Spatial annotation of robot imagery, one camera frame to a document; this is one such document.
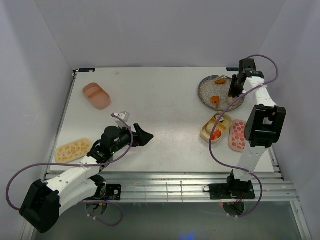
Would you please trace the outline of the sushi roll toy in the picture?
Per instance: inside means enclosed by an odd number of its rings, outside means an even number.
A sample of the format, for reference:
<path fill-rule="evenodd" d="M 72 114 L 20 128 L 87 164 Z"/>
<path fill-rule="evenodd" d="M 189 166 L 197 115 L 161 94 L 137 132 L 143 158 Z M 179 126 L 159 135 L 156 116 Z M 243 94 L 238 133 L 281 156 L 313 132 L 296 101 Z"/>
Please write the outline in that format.
<path fill-rule="evenodd" d="M 223 123 L 225 121 L 225 118 L 223 116 L 220 116 L 219 114 L 216 114 L 213 117 L 216 121 L 219 121 L 220 123 Z"/>

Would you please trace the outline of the pink lunch box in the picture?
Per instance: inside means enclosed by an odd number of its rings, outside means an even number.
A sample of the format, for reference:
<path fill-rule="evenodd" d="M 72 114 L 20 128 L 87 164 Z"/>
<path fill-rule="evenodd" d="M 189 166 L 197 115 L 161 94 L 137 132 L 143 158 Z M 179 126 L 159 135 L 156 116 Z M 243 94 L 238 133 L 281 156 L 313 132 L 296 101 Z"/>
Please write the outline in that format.
<path fill-rule="evenodd" d="M 97 83 L 86 85 L 82 92 L 89 102 L 98 110 L 103 110 L 111 104 L 110 95 Z"/>

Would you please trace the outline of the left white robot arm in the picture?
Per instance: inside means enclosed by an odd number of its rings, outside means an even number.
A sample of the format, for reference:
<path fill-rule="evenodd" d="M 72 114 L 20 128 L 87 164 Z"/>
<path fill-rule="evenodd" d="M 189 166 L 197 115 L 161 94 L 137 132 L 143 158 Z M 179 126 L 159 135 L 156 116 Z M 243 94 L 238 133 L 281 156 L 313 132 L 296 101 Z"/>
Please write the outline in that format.
<path fill-rule="evenodd" d="M 56 224 L 62 213 L 77 203 L 86 199 L 106 200 L 110 188 L 100 172 L 124 147 L 143 147 L 154 138 L 137 123 L 133 126 L 134 132 L 126 127 L 107 127 L 79 167 L 72 167 L 47 182 L 35 181 L 22 203 L 20 215 L 43 234 Z"/>

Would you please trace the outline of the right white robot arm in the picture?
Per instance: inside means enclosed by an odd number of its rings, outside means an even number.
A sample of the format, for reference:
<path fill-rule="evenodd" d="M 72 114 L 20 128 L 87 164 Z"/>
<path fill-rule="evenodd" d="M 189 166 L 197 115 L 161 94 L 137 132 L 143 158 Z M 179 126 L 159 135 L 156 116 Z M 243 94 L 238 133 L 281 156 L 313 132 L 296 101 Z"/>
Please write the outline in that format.
<path fill-rule="evenodd" d="M 253 104 L 246 122 L 244 151 L 233 169 L 235 180 L 248 182 L 262 155 L 280 139 L 286 117 L 286 109 L 272 100 L 265 76 L 257 70 L 253 55 L 239 61 L 238 74 L 232 76 L 228 91 L 228 103 L 234 104 L 245 97 Z"/>

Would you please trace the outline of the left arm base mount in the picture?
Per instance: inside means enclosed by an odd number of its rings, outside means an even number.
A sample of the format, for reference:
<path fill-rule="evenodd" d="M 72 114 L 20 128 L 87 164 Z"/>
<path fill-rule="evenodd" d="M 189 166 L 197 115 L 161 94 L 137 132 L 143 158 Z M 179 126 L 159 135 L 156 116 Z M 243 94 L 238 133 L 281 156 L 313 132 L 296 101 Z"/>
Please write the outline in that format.
<path fill-rule="evenodd" d="M 97 189 L 97 200 L 119 201 L 121 199 L 122 185 L 104 184 Z"/>

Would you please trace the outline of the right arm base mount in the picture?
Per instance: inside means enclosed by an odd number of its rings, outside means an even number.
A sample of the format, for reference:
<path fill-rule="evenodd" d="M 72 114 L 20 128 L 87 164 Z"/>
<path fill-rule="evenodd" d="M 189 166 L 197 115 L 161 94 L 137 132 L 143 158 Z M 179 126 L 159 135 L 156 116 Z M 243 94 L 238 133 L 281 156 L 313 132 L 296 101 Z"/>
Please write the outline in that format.
<path fill-rule="evenodd" d="M 228 183 L 213 183 L 203 188 L 204 193 L 209 193 L 211 200 L 254 200 L 256 198 L 253 184 L 251 181 L 245 185 L 237 186 Z"/>

